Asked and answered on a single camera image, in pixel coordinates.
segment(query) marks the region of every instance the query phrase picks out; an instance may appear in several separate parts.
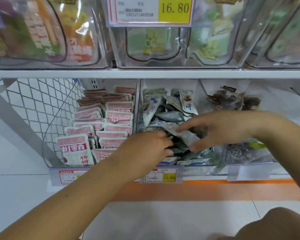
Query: yellow price label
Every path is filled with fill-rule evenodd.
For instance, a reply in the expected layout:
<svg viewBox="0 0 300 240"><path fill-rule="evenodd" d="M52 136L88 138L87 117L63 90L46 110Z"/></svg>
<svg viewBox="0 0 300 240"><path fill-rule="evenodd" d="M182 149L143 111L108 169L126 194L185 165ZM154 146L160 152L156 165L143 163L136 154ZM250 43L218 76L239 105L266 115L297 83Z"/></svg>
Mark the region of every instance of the yellow price label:
<svg viewBox="0 0 300 240"><path fill-rule="evenodd" d="M159 23L190 24L193 0L159 0Z"/></svg>
<svg viewBox="0 0 300 240"><path fill-rule="evenodd" d="M164 173L162 176L163 183L175 183L177 178L176 173Z"/></svg>

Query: store shelf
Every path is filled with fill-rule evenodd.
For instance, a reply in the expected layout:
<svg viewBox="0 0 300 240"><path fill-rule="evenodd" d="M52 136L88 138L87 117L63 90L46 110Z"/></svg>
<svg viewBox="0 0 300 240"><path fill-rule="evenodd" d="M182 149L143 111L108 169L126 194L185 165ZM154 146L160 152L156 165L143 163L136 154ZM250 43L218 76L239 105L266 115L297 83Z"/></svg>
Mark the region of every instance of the store shelf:
<svg viewBox="0 0 300 240"><path fill-rule="evenodd" d="M300 79L300 70L0 70L0 78Z"/></svg>

